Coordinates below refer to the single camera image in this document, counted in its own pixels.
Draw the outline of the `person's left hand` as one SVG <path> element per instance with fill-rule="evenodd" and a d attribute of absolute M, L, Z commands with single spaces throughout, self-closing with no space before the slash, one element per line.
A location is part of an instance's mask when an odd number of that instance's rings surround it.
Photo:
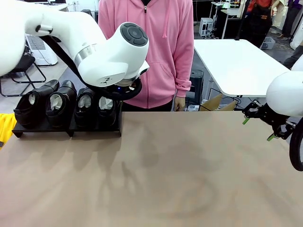
<path fill-rule="evenodd" d="M 174 98 L 174 107 L 173 107 L 173 110 L 175 112 L 182 112 L 185 110 L 185 98 L 184 97 L 178 97 L 178 96 L 175 96 Z"/>

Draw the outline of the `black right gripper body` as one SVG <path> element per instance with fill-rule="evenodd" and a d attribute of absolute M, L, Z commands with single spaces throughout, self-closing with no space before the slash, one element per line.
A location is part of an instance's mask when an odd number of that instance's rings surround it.
<path fill-rule="evenodd" d="M 271 126 L 285 125 L 290 116 L 278 114 L 272 110 L 268 104 L 264 104 L 259 108 L 260 119 Z"/>

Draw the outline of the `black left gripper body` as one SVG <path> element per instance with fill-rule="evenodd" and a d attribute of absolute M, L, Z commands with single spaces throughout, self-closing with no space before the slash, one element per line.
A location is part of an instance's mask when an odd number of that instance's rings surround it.
<path fill-rule="evenodd" d="M 132 84 L 130 86 L 119 86 L 119 85 L 111 85 L 105 88 L 105 91 L 110 94 L 130 94 L 137 92 L 137 86 Z"/>

